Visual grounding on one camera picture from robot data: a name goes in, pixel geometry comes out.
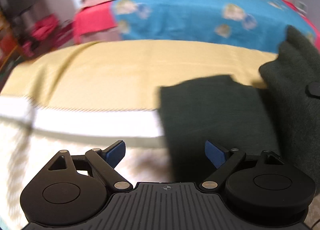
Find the dark green knit sweater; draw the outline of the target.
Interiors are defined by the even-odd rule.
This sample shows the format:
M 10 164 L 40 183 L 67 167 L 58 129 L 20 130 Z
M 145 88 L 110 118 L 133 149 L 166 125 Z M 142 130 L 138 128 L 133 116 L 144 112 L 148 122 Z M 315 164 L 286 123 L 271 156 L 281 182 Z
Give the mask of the dark green knit sweater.
M 265 88 L 217 75 L 161 87 L 159 116 L 174 180 L 201 182 L 214 166 L 206 141 L 248 155 L 270 150 L 319 182 L 319 99 L 307 84 L 319 81 L 319 51 L 289 26 L 278 56 L 259 67 Z

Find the patterned beige yellow bed sheet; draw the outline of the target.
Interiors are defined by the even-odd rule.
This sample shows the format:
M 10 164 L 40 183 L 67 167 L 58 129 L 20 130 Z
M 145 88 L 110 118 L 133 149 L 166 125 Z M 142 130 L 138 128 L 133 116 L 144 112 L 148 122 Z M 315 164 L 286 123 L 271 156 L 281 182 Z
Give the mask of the patterned beige yellow bed sheet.
M 319 215 L 319 182 L 273 151 L 246 154 L 218 191 L 175 181 L 158 113 L 160 88 L 188 80 L 229 75 L 265 88 L 259 67 L 277 56 L 140 40 L 19 64 L 1 90 L 1 229 L 312 229 L 304 220 Z M 114 169 L 128 192 L 106 189 L 85 158 L 119 140 Z

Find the blue floral duvet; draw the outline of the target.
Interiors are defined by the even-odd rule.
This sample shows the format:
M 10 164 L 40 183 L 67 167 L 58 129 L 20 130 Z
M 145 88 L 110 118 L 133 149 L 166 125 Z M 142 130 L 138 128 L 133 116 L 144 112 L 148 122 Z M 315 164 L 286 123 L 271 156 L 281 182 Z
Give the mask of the blue floral duvet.
M 124 40 L 200 41 L 275 53 L 294 26 L 319 46 L 317 29 L 284 0 L 115 0 L 111 8 Z

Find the red bag on floor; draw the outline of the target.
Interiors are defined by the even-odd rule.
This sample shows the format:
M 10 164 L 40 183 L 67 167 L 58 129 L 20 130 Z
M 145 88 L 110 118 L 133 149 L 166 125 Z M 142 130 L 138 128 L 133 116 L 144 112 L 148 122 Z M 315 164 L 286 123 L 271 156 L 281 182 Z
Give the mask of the red bag on floor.
M 37 41 L 43 41 L 58 27 L 59 19 L 55 14 L 37 21 L 31 30 L 31 36 Z

